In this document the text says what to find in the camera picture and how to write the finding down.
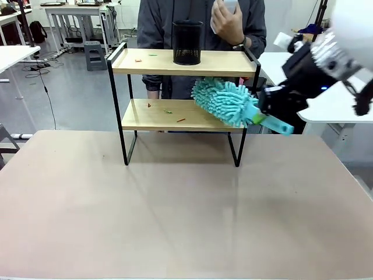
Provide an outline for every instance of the beige table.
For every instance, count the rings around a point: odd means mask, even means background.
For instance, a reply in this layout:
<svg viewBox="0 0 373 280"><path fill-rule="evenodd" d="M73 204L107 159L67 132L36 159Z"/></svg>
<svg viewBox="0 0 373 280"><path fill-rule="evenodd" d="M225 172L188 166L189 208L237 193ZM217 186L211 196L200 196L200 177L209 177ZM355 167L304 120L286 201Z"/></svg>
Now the beige table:
<svg viewBox="0 0 373 280"><path fill-rule="evenodd" d="M312 136L38 132L0 171L0 275L373 276L373 202Z"/></svg>

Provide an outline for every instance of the wristwatch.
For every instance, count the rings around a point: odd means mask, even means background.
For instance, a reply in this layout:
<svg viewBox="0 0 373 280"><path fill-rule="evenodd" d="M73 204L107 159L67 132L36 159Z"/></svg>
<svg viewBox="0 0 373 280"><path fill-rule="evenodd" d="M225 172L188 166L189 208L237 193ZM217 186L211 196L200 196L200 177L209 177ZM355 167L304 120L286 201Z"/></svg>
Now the wristwatch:
<svg viewBox="0 0 373 280"><path fill-rule="evenodd" d="M243 41L241 44L233 45L233 46L232 46L232 49L233 49L233 50L236 50L236 49L238 49L238 48L242 48L243 46L246 45L246 42L247 42L247 38L246 38L246 36L244 36L244 41Z"/></svg>

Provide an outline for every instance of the shirt sleeve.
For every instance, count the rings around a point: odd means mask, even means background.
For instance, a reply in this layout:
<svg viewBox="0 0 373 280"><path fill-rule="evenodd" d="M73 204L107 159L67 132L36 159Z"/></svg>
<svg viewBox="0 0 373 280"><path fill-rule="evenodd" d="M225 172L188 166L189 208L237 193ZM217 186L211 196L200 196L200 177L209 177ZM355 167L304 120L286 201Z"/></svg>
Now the shirt sleeve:
<svg viewBox="0 0 373 280"><path fill-rule="evenodd" d="M163 49L163 30L158 0L141 0L138 19L138 48ZM142 81L149 91L160 89L163 77L143 75Z"/></svg>
<svg viewBox="0 0 373 280"><path fill-rule="evenodd" d="M267 46L267 28L265 22L264 0L252 0L249 17L244 33L251 39L250 50L256 58L259 58Z"/></svg>

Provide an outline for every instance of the hand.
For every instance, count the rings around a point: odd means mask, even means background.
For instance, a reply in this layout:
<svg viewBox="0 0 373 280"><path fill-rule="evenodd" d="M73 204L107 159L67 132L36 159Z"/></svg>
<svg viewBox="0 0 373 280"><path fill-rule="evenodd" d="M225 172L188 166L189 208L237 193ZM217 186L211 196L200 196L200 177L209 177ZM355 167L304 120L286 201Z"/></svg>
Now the hand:
<svg viewBox="0 0 373 280"><path fill-rule="evenodd" d="M223 0L215 0L212 7L212 25L220 38L236 46L244 41L245 35L242 29L242 11L237 3L235 13L229 12Z"/></svg>

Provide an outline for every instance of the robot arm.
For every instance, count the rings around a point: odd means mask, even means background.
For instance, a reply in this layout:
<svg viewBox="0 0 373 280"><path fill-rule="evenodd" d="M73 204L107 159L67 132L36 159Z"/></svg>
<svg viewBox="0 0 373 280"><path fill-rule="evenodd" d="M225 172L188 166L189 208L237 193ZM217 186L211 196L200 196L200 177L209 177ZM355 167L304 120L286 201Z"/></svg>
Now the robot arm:
<svg viewBox="0 0 373 280"><path fill-rule="evenodd" d="M283 66L287 77L276 87L263 90L258 107L264 114L279 119L289 111L299 112L313 99L342 81L356 97L355 112L369 112L373 98L373 80L357 93L348 83L362 67L373 70L373 11L371 0L339 0L332 17L332 28L318 36L316 42L302 47L295 37L288 50L297 50Z"/></svg>

